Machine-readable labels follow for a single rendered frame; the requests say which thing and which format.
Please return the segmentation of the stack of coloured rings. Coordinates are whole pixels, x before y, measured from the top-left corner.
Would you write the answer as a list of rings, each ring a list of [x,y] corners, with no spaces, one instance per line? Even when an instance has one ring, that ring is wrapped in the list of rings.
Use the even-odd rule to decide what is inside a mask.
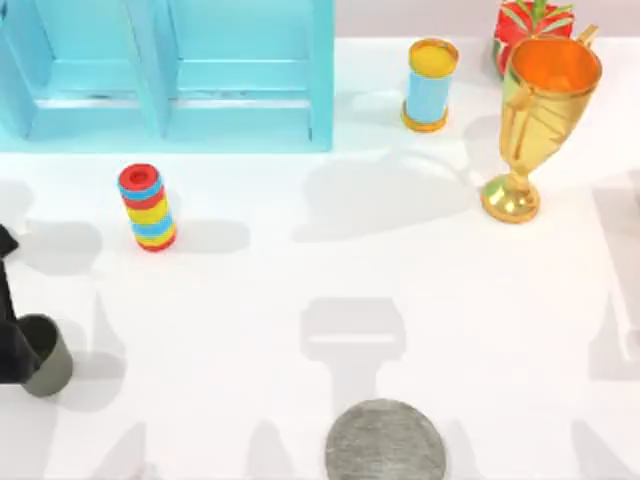
[[[150,252],[169,248],[177,227],[159,171],[148,163],[128,165],[118,176],[118,187],[137,244]]]

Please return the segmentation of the light blue rack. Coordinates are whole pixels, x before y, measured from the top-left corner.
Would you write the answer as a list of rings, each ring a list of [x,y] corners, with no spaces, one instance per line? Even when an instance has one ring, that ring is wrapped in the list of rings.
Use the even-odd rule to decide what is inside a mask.
[[[333,143],[334,0],[0,0],[0,152]]]

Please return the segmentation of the blue and yellow can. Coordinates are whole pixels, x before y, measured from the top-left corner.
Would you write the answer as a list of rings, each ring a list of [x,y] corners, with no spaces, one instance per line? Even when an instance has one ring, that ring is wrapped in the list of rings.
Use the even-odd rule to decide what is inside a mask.
[[[411,130],[435,132],[446,125],[449,91],[459,60],[457,48],[438,38],[425,38],[409,48],[407,95],[402,119]]]

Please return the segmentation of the grey round coaster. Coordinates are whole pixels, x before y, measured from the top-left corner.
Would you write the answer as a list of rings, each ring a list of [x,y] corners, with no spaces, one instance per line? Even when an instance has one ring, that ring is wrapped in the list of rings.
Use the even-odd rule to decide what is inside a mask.
[[[445,480],[447,454],[433,423],[391,399],[359,402],[334,422],[324,454],[328,480]]]

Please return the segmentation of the gold trophy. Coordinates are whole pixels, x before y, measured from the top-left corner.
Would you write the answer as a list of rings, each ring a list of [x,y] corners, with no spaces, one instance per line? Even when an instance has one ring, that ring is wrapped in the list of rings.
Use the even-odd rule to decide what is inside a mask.
[[[576,128],[602,77],[591,49],[598,27],[576,38],[536,34],[513,47],[503,76],[499,153],[509,172],[490,180],[481,202],[506,223],[532,220],[540,195],[529,175],[553,156]]]

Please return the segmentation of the grey-green cup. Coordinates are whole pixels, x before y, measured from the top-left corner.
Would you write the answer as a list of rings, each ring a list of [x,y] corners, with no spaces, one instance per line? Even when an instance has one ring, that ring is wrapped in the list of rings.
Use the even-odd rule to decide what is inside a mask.
[[[57,394],[69,383],[74,367],[58,325],[46,315],[29,314],[18,319],[18,327],[38,360],[23,388],[38,398]]]

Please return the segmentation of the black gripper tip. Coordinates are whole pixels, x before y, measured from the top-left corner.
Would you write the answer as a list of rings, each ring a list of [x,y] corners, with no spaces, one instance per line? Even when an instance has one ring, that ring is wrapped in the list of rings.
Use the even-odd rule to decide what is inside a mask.
[[[6,273],[5,259],[18,246],[0,224],[0,385],[24,384],[40,366],[39,357],[19,327]]]

